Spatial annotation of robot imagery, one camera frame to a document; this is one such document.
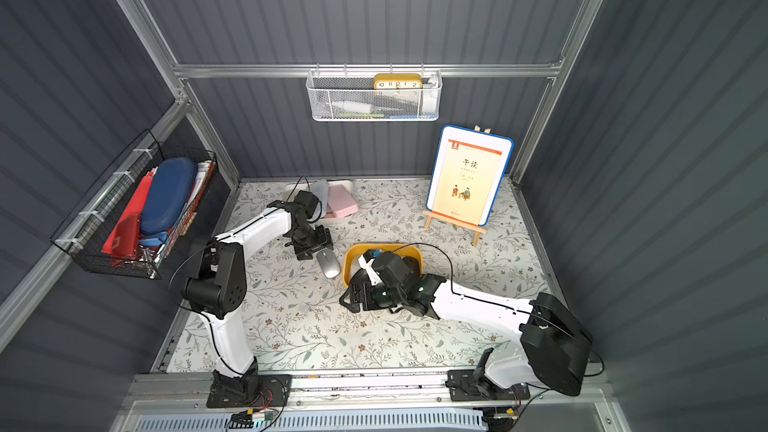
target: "book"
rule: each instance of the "book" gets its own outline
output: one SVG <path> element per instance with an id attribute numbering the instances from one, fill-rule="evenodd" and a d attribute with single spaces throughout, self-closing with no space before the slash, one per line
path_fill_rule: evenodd
<path id="1" fill-rule="evenodd" d="M 432 210 L 477 226 L 497 181 L 502 151 L 455 139 L 448 142 Z"/>

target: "table surface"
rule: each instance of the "table surface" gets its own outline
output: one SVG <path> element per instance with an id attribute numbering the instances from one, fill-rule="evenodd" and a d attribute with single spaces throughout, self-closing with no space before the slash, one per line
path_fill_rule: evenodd
<path id="1" fill-rule="evenodd" d="M 243 184 L 229 228 L 282 199 L 288 185 L 293 183 Z M 456 283 L 511 298 L 548 291 L 508 181 L 502 182 L 488 233 L 477 247 L 467 229 L 438 221 L 424 229 L 428 179 L 354 181 L 354 186 L 360 211 L 326 224 L 341 264 L 347 249 L 359 242 L 427 242 L 451 257 Z M 486 348 L 505 346 L 503 337 L 463 322 L 418 318 L 407 311 L 352 314 L 338 303 L 345 290 L 341 275 L 326 278 L 315 261 L 297 261 L 285 243 L 276 238 L 246 259 L 244 325 L 260 370 L 472 365 Z M 449 275 L 444 255 L 419 248 L 425 272 Z M 215 359 L 206 323 L 191 315 L 168 372 L 212 370 Z"/>

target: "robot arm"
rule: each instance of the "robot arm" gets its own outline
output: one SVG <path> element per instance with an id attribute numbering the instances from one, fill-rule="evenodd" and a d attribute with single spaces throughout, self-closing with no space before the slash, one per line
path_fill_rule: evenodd
<path id="1" fill-rule="evenodd" d="M 473 386 L 488 399 L 520 383 L 580 393 L 592 336 L 556 297 L 542 292 L 530 301 L 486 294 L 420 274 L 417 262 L 393 252 L 375 254 L 363 255 L 360 263 L 367 267 L 341 296 L 341 305 L 351 312 L 392 312 L 399 306 L 417 316 L 476 324 L 509 339 L 506 348 L 487 349 L 475 369 Z"/>
<path id="2" fill-rule="evenodd" d="M 255 373 L 242 319 L 247 290 L 245 260 L 283 235 L 291 239 L 286 246 L 293 245 L 299 260 L 310 260 L 320 252 L 335 261 L 330 232 L 308 223 L 317 203 L 313 194 L 299 191 L 293 202 L 274 201 L 242 226 L 193 244 L 193 250 L 201 253 L 195 253 L 185 264 L 187 280 L 181 295 L 192 311 L 210 322 L 219 356 L 216 372 L 226 376 L 225 382 L 226 378 Z"/>

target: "pink case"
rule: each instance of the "pink case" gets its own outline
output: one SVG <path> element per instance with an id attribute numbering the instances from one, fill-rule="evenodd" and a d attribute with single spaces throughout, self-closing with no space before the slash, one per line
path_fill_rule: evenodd
<path id="1" fill-rule="evenodd" d="M 328 189 L 328 208 L 336 217 L 346 217 L 357 212 L 357 202 L 344 186 Z"/>

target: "clock face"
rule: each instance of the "clock face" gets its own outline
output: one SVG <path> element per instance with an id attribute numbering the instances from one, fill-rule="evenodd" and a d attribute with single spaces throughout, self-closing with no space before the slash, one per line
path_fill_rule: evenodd
<path id="1" fill-rule="evenodd" d="M 417 73 L 379 73 L 373 81 L 373 88 L 377 90 L 422 88 L 422 77 Z"/>
<path id="2" fill-rule="evenodd" d="M 420 89 L 421 86 L 422 83 L 415 80 L 379 81 L 376 84 L 377 89 Z"/>

